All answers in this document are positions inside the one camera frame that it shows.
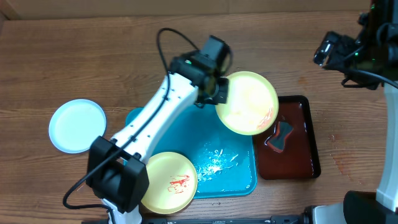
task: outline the wall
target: wall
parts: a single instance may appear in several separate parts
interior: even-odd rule
[[[286,11],[367,11],[370,0],[0,0],[10,19],[227,14]]]

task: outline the wooden tabletop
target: wooden tabletop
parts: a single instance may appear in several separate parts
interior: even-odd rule
[[[242,218],[301,213],[341,202],[348,190],[378,187],[387,114],[382,88],[344,89],[343,75],[312,63],[325,33],[356,36],[358,12],[233,14],[6,21],[0,35],[0,223],[79,223],[103,209],[68,210],[64,193],[86,172],[88,153],[65,154],[48,136],[54,111],[67,101],[98,102],[106,137],[144,106],[164,69],[155,47],[161,27],[198,45],[213,34],[234,51],[230,72],[266,77],[278,95],[309,99],[322,174],[315,180],[263,180],[245,197],[194,200],[172,218]],[[164,34],[167,58],[191,48]],[[70,203],[100,202],[84,185]]]

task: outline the blue tray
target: blue tray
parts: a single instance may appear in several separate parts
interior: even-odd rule
[[[132,110],[126,125],[141,110]],[[257,185],[252,137],[229,130],[213,105],[203,109],[192,105],[183,111],[160,139],[154,155],[160,152],[180,153],[195,166],[198,188],[194,198],[247,195]]]

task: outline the pale yellow plate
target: pale yellow plate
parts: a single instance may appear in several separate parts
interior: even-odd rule
[[[197,172],[183,155],[162,152],[152,156],[147,165],[149,188],[141,200],[149,210],[171,214],[185,208],[198,187]]]
[[[271,83],[254,72],[236,72],[227,78],[227,103],[216,106],[223,124],[243,135],[267,130],[274,123],[279,109],[278,96]]]

